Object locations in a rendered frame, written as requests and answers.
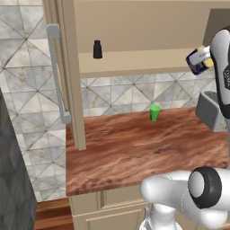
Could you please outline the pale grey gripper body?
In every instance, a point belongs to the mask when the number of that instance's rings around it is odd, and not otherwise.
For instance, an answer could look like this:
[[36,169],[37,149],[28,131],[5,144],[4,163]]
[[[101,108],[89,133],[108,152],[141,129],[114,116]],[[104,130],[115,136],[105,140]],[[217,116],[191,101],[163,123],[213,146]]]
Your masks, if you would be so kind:
[[190,62],[192,65],[197,65],[203,62],[205,65],[211,65],[210,46],[198,47],[193,54],[190,55]]

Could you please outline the grey toaster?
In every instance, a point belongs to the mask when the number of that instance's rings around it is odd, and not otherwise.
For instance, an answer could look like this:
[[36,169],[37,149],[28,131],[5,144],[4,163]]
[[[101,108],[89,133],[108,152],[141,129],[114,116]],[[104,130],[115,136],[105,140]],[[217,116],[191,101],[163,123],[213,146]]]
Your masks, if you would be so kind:
[[196,115],[213,132],[227,131],[226,121],[219,108],[215,91],[200,92]]

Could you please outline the green cup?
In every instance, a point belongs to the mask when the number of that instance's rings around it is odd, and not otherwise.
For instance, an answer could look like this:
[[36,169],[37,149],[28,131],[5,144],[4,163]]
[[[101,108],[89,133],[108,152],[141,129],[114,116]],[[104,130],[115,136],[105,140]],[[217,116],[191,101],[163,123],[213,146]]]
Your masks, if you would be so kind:
[[158,116],[161,111],[161,106],[157,104],[151,104],[149,106],[149,114],[150,114],[150,120],[157,121]]

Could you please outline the black bottle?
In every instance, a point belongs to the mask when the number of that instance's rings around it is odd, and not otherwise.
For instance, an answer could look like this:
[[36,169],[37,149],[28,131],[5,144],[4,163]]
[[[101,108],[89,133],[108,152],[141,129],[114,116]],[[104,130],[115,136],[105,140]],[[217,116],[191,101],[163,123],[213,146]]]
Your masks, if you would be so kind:
[[93,57],[96,59],[102,58],[102,44],[99,40],[96,40],[93,44]]

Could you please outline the beige open cabinet door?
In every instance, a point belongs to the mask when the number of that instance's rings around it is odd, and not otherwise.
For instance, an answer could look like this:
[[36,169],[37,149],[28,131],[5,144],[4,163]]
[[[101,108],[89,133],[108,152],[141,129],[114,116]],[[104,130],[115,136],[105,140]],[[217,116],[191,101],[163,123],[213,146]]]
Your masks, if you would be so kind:
[[60,38],[55,39],[57,75],[64,109],[70,112],[69,123],[75,146],[86,149],[81,77],[77,48],[75,1],[42,0],[46,24],[59,25]]

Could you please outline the beige drawer front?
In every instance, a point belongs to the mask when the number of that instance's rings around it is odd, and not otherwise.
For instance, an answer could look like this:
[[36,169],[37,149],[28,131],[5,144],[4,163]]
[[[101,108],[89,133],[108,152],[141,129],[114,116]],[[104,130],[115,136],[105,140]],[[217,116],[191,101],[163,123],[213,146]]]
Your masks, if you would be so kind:
[[101,193],[102,209],[124,206],[142,200],[138,185],[105,190]]

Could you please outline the beige base cabinet door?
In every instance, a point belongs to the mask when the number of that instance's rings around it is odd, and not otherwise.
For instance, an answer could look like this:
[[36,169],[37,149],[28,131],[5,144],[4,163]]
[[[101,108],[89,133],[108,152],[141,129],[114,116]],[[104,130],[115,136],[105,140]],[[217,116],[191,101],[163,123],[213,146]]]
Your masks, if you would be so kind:
[[87,230],[138,230],[144,220],[142,208],[86,220]]

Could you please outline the beige base cabinet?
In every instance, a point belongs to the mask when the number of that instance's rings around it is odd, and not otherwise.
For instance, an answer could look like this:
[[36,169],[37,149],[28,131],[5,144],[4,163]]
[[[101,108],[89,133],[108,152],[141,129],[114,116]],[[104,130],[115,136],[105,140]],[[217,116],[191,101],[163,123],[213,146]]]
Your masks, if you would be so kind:
[[103,217],[138,208],[142,208],[144,211],[145,207],[151,208],[149,203],[142,200],[139,202],[129,203],[124,206],[102,209],[101,193],[102,191],[97,191],[69,198],[75,230],[87,230],[86,220],[90,218]]

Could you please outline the dark grey fridge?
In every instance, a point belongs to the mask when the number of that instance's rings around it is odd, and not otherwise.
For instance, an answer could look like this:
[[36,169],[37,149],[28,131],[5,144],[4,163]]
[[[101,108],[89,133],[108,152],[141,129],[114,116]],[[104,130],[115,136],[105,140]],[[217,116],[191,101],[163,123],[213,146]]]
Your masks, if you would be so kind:
[[37,200],[0,89],[0,230],[34,230]]

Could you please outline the beige wall cabinet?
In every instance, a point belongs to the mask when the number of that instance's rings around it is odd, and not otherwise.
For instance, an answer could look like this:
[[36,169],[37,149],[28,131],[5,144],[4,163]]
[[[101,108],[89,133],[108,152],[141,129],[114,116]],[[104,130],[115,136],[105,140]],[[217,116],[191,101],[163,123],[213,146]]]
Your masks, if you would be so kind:
[[230,0],[77,0],[75,23],[82,77],[183,72],[187,55],[230,25]]

